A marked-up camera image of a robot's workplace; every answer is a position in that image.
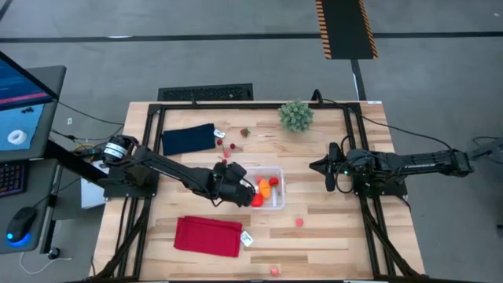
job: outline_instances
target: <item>clear plastic container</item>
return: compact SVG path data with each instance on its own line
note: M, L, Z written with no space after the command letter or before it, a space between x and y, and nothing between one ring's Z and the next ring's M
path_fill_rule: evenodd
M263 206L259 208L250 206L250 208L257 210L280 210L285 207L285 177L281 167L246 167L245 170L247 173L244 177L255 187L257 193L259 193L258 177L265 179L276 177L279 181L279 184L273 188L270 198L264 200Z

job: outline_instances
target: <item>blue light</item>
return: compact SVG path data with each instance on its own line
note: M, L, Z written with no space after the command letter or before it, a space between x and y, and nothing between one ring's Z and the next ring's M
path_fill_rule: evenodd
M27 233L21 240L17 241L17 242L11 242L11 241L7 241L7 244L11 247L23 247L25 246L29 241L30 241L30 233Z

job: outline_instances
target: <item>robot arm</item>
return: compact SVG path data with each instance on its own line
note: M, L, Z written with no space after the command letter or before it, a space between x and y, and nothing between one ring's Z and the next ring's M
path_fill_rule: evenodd
M116 136L105 147L102 158L110 167L125 171L130 184L141 188L151 170L179 180L183 186L198 196L209 200L218 198L248 206L255 195L255 189L241 183L246 170L239 164L217 163L213 170L201 167L187 167L160 156L144 145L139 145L133 137Z
M330 143L328 155L311 163L309 167L325 176L328 191L336 188L334 175L340 173L363 177L374 193L376 190L382 190L390 180L401 184L408 175L441 173L464 177L473 172L467 154L456 149L403 156L351 149L347 156L344 156L335 142Z

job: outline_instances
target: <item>gray floor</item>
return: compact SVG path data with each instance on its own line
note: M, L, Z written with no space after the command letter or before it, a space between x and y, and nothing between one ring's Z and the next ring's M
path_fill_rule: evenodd
M367 0L374 32L503 31L498 0ZM314 1L305 0L14 0L0 37L184 35L316 32ZM369 100L381 100L388 122L430 134L464 150L471 138L500 135L503 38L377 39L380 58L360 61ZM152 101L162 86L253 83L256 100L325 97L354 100L348 61L327 61L319 40L0 44L25 68L68 68L62 101L104 119L123 121L130 101ZM66 124L72 117L74 123ZM59 108L57 130L99 138L115 128ZM392 133L398 153L441 145ZM69 148L71 142L56 138ZM501 281L503 218L500 165L475 163L467 178L409 178L413 220L426 271L432 277ZM67 281L85 277L100 211L64 221L56 236L70 262L26 275L19 255L0 256L5 282ZM27 253L29 270L46 262Z

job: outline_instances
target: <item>computer mouse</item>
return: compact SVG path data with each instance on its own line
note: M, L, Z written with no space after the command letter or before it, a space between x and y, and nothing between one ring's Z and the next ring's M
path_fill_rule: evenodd
M7 240L15 243L23 239L30 231L35 216L37 216L37 210L35 208L21 208L7 226Z

